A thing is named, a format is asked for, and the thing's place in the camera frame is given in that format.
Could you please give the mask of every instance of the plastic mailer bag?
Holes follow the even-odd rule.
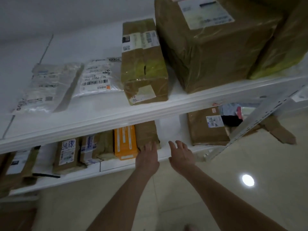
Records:
[[[52,113],[63,100],[81,65],[74,62],[36,65],[31,82],[13,114]]]
[[[73,97],[123,91],[121,57],[91,60],[85,64]]]

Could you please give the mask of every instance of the person's left hand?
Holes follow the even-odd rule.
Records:
[[[136,157],[136,170],[152,177],[159,168],[156,143],[147,143]]]

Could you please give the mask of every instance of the hand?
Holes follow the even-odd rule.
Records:
[[[191,150],[187,148],[185,143],[176,140],[177,148],[172,141],[169,141],[169,146],[171,149],[171,157],[169,157],[169,162],[172,168],[177,171],[180,175],[184,176],[185,171],[195,166],[195,157]]]
[[[156,143],[147,143],[136,157],[136,170],[152,177],[159,168]]]

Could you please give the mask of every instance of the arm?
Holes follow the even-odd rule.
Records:
[[[222,231],[285,230],[199,169],[185,143],[176,144],[169,142],[171,166],[196,189]]]
[[[136,169],[98,214],[87,231],[131,230],[141,194],[159,167],[156,143],[136,157]]]

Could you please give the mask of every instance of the person's right hand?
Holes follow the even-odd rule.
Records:
[[[195,157],[185,143],[179,140],[176,140],[175,143],[177,144],[177,148],[172,141],[169,141],[171,149],[169,162],[175,171],[184,176],[185,171],[195,165]]]

